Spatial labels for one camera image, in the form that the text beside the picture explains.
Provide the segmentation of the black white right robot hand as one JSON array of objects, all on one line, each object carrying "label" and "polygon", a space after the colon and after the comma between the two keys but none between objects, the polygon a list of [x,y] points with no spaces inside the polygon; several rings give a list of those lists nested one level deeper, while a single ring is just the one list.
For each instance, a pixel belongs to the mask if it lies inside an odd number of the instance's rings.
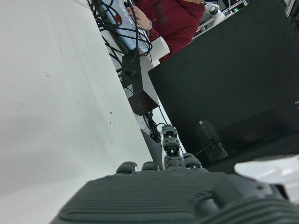
[{"label": "black white right robot hand", "polygon": [[87,182],[54,224],[296,224],[299,207],[273,184],[209,172],[181,154],[178,132],[163,126],[164,169],[132,161],[114,175]]}]

